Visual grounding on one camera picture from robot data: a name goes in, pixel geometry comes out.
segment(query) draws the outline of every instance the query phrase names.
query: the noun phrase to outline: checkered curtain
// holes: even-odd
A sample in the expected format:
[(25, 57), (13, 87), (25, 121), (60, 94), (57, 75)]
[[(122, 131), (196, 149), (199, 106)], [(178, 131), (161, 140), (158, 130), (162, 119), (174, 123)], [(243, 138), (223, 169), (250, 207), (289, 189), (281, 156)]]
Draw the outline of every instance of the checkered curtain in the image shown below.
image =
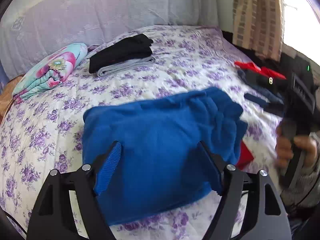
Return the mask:
[(280, 60), (283, 0), (233, 0), (233, 44), (253, 49), (260, 58)]

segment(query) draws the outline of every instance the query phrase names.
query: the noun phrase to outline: metal bolt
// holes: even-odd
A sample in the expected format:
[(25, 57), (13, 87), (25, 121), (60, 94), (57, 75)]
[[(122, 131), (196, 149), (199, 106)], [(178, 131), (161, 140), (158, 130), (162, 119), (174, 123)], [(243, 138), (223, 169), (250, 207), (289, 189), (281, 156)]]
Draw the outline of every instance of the metal bolt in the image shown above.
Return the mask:
[(51, 176), (56, 176), (58, 174), (58, 171), (56, 169), (50, 171)]
[(88, 171), (88, 170), (90, 170), (90, 169), (91, 169), (90, 164), (85, 164), (85, 165), (82, 166), (82, 170), (83, 170), (83, 171)]
[(265, 170), (261, 170), (261, 171), (259, 171), (259, 173), (260, 173), (260, 175), (263, 176), (263, 177), (265, 177), (265, 176), (268, 175), (268, 173), (267, 173)]
[(229, 171), (235, 171), (235, 170), (236, 170), (236, 167), (235, 167), (234, 165), (232, 165), (232, 164), (228, 164), (228, 165), (227, 165), (227, 169), (228, 169)]

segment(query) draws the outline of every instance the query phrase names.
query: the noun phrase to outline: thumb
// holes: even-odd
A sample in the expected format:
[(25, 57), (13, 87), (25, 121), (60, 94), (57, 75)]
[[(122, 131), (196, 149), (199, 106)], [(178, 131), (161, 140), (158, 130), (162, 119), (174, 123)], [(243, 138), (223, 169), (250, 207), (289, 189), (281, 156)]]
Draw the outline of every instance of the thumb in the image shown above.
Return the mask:
[(309, 136), (296, 136), (293, 138), (294, 144), (306, 152), (304, 160), (305, 167), (311, 167), (317, 157), (317, 143)]

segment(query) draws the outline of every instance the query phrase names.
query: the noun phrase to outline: red cloth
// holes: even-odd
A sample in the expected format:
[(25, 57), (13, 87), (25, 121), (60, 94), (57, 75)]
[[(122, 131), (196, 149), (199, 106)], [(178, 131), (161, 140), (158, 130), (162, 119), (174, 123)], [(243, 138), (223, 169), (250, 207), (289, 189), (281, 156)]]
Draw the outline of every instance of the red cloth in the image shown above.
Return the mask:
[(284, 75), (281, 75), (280, 73), (266, 67), (259, 68), (253, 62), (243, 63), (243, 62), (235, 61), (235, 65), (239, 66), (241, 69), (250, 69), (266, 77), (286, 79)]
[(240, 152), (240, 158), (238, 163), (236, 164), (236, 167), (242, 170), (246, 165), (248, 165), (250, 162), (254, 160), (251, 152), (248, 150), (246, 145), (243, 141), (241, 141), (241, 152)]

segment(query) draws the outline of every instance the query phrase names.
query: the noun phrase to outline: wall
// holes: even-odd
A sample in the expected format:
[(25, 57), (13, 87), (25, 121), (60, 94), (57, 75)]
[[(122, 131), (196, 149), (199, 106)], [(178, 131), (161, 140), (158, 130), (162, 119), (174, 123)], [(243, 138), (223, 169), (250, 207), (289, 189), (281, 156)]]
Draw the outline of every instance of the wall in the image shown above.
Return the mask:
[(233, 0), (217, 0), (219, 27), (223, 31), (233, 32)]

